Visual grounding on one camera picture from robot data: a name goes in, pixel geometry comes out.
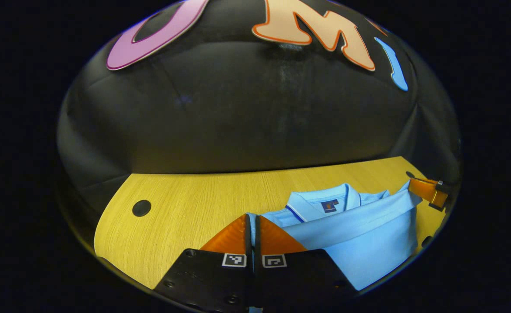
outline folded shirt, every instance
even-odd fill
[[[357,290],[401,265],[417,247],[416,206],[408,190],[358,193],[348,184],[293,192],[283,210],[261,214],[308,250],[324,249]],[[255,218],[248,213],[255,246]]]

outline navy blue stripe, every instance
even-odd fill
[[[294,212],[294,210],[292,210],[291,207],[285,206],[285,208],[289,209],[289,211],[292,212],[292,214],[294,214],[294,217],[297,218],[301,223],[304,222],[304,220],[300,216],[298,216],[298,214],[296,214],[296,212]]]

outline letter m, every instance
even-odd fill
[[[375,70],[375,64],[369,57],[356,25],[347,18],[329,10],[322,16],[300,0],[265,0],[265,6],[266,22],[252,27],[257,37],[275,42],[310,44],[312,38],[300,29],[298,17],[325,49],[335,51],[342,34],[345,40],[343,55],[364,69]]]

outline black fabric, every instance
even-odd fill
[[[119,36],[83,68],[63,102],[58,144],[69,176],[96,214],[130,173],[222,173],[323,166],[402,155],[427,176],[458,171],[448,95],[417,54],[365,17],[325,1],[358,26],[370,72],[313,37],[309,46],[263,41],[265,2],[212,0],[190,30],[150,57],[109,71]],[[179,4],[139,32],[162,28]],[[408,91],[374,37],[391,46]]]

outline table surface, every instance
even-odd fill
[[[291,192],[323,190],[348,183],[360,193],[397,192],[406,171],[425,178],[402,157],[302,169],[228,174],[132,174],[113,196],[95,231],[94,248],[120,271],[154,289],[178,255],[199,249],[246,212],[282,210]],[[152,204],[137,217],[139,200]],[[445,212],[417,206],[418,248],[433,236]]]

